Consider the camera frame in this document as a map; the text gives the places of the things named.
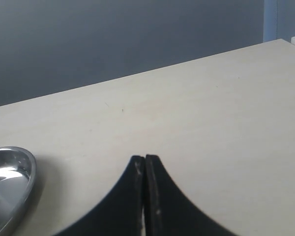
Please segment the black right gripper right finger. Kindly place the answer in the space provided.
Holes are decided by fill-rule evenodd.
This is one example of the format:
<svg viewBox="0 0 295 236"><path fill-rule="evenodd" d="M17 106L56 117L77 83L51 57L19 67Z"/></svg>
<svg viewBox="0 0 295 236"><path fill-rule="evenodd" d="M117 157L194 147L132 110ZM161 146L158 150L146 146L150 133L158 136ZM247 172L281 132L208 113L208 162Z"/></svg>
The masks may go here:
<svg viewBox="0 0 295 236"><path fill-rule="evenodd" d="M145 158L147 236L233 236L198 209L178 188L157 155Z"/></svg>

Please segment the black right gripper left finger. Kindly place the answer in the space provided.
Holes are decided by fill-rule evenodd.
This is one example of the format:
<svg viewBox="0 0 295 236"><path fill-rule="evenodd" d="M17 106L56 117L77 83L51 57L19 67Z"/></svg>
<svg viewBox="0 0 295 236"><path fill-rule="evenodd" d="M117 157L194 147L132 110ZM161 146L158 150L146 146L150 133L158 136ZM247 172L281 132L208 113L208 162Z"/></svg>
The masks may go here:
<svg viewBox="0 0 295 236"><path fill-rule="evenodd" d="M58 236L140 236L145 159L132 156L111 191Z"/></svg>

